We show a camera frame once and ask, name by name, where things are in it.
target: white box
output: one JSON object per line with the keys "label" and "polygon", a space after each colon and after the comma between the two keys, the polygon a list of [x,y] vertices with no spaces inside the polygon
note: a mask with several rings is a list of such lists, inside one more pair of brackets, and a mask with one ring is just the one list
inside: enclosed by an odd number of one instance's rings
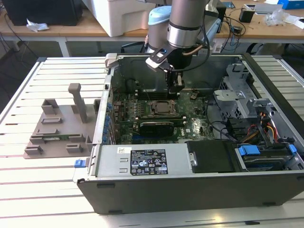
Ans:
{"label": "white box", "polygon": [[155,4],[137,0],[83,0],[110,37],[148,29],[148,17]]}

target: floor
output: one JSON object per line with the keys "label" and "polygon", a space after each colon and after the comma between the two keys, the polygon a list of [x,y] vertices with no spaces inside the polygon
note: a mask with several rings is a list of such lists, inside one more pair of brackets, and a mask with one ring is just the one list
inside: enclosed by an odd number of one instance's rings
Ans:
{"label": "floor", "polygon": [[[107,53],[120,53],[121,45],[127,43],[128,42],[102,42],[102,53],[98,52],[95,42],[69,42],[68,47],[71,55],[74,57],[105,56]],[[28,47],[39,57],[61,57],[61,51],[56,42],[30,42],[26,44],[28,44]],[[6,48],[8,53],[0,59],[0,112],[5,108],[8,101],[36,62],[36,57],[29,49],[21,42],[19,45],[19,52],[13,52]],[[249,45],[250,44],[241,44],[235,53],[244,53]],[[125,51],[126,53],[135,53],[138,52],[139,49],[139,46],[129,47]],[[303,45],[289,45],[283,57],[301,76],[304,76]]]}

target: table leg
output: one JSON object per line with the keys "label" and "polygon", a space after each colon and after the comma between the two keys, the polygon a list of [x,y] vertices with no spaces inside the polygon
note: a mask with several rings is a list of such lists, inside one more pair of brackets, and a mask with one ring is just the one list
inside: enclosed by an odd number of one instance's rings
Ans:
{"label": "table leg", "polygon": [[97,44],[98,52],[101,53],[103,51],[102,48],[101,48],[101,42],[96,41],[96,44]]}
{"label": "table leg", "polygon": [[212,52],[213,53],[220,53],[223,47],[223,44],[225,42],[225,39],[223,38],[215,38],[213,39],[213,47],[212,47]]}
{"label": "table leg", "polygon": [[17,41],[12,41],[11,42],[12,48],[14,49],[15,52],[19,52],[20,48],[18,46],[18,42]]}
{"label": "table leg", "polygon": [[61,53],[63,57],[71,57],[70,52],[67,48],[67,42],[66,42],[66,38],[65,37],[60,37],[57,42],[60,46],[61,49]]}

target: red wire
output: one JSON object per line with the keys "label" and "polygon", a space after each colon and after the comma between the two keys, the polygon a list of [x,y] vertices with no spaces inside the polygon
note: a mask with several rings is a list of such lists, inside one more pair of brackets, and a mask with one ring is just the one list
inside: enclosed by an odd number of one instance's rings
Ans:
{"label": "red wire", "polygon": [[267,125],[268,125],[268,126],[270,126],[270,127],[272,127],[272,128],[274,129],[274,131],[275,131],[274,138],[275,138],[275,142],[277,142],[277,130],[276,130],[276,128],[275,128],[275,127],[273,127],[273,126],[271,126],[271,124],[270,124],[270,123],[267,123]]}
{"label": "red wire", "polygon": [[253,124],[253,125],[251,125],[251,126],[248,128],[248,133],[247,133],[247,135],[249,135],[250,129],[251,129],[252,127],[256,127],[256,125]]}

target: yellow wire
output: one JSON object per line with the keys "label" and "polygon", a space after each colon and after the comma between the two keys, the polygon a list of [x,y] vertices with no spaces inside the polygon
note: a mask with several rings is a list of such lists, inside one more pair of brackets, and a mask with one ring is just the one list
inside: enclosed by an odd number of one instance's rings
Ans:
{"label": "yellow wire", "polygon": [[255,137],[257,134],[258,134],[258,131],[254,132],[250,137],[248,137],[247,139],[245,139],[245,140],[243,141],[243,143],[246,142],[246,141],[248,141],[248,140],[250,140],[250,139],[252,139],[252,138]]}
{"label": "yellow wire", "polygon": [[276,139],[275,139],[275,131],[274,131],[274,129],[273,129],[271,126],[267,126],[267,127],[268,127],[269,129],[271,129],[273,138],[274,138],[274,140],[276,140]]}

